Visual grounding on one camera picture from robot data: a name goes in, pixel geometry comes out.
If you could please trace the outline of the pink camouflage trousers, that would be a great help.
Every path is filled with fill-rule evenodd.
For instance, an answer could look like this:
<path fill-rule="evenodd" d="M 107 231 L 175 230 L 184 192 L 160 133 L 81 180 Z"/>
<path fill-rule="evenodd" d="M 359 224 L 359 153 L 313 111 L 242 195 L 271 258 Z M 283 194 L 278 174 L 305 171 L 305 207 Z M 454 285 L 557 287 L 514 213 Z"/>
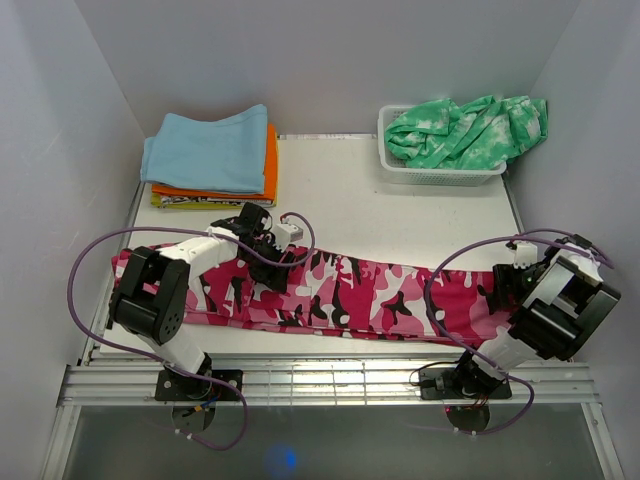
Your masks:
<path fill-rule="evenodd" d="M 493 288 L 490 272 L 445 270 L 431 290 L 426 316 L 423 289 L 431 277 L 427 268 L 380 263 L 304 247 L 291 247 L 305 264 L 291 270 L 285 293 L 252 282 L 233 307 L 227 294 L 205 288 L 211 302 L 196 306 L 188 295 L 185 321 L 192 325 L 232 327 L 274 333 L 342 338 L 446 343 L 437 330 L 442 325 L 459 340 L 478 347 L 508 326 L 507 313 L 488 312 L 478 288 Z"/>

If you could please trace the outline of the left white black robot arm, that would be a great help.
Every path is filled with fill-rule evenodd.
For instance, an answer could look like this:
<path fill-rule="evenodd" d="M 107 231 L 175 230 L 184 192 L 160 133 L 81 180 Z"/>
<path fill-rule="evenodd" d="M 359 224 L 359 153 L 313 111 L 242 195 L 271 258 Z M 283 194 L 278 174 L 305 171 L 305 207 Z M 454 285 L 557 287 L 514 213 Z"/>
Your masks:
<path fill-rule="evenodd" d="M 212 387 L 209 360 L 182 330 L 188 295 L 204 310 L 211 302 L 205 288 L 232 291 L 233 307 L 254 282 L 284 292 L 289 265 L 287 250 L 303 230 L 288 222 L 271 223 L 261 206 L 246 204 L 239 215 L 217 220 L 206 234 L 159 249 L 138 247 L 122 270 L 112 295 L 110 318 L 141 338 L 169 365 L 181 370 L 178 388 L 190 399 L 205 397 Z"/>

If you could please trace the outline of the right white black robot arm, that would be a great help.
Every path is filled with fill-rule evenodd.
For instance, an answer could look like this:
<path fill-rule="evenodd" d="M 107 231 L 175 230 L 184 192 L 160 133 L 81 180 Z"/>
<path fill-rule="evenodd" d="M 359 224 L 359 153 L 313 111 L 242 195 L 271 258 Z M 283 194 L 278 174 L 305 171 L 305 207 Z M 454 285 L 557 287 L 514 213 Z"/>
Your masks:
<path fill-rule="evenodd" d="M 537 249 L 518 241 L 509 246 L 513 262 L 492 268 L 493 290 L 478 288 L 491 315 L 509 314 L 508 326 L 498 328 L 476 354 L 465 352 L 459 359 L 451 373 L 458 394 L 491 396 L 505 386 L 490 361 L 510 371 L 525 361 L 571 358 L 621 299 L 599 274 L 604 255 L 591 241 L 566 233 L 557 242 L 584 254 L 548 247 L 534 262 Z"/>

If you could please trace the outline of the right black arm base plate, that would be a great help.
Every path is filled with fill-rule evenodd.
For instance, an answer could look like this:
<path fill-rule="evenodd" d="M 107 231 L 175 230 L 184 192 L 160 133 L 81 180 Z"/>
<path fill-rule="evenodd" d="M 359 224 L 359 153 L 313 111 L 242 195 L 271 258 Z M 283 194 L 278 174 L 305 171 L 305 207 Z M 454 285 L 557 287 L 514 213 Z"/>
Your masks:
<path fill-rule="evenodd" d="M 454 367 L 423 368 L 418 373 L 423 400 L 506 400 L 512 390 L 505 380 L 481 374 L 480 377 Z"/>

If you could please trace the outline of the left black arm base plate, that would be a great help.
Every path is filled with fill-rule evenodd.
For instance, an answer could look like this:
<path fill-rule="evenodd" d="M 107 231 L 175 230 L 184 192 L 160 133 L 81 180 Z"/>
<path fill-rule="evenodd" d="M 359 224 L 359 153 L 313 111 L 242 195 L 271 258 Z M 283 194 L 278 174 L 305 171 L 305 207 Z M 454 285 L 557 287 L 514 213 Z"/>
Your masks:
<path fill-rule="evenodd" d="M 219 369 L 207 371 L 212 378 L 225 382 L 242 390 L 243 371 L 237 369 Z M 157 377 L 154 399 L 161 402 L 198 402 L 217 399 L 238 401 L 239 396 L 231 389 L 219 383 L 210 383 L 185 377 L 169 370 L 162 370 Z"/>

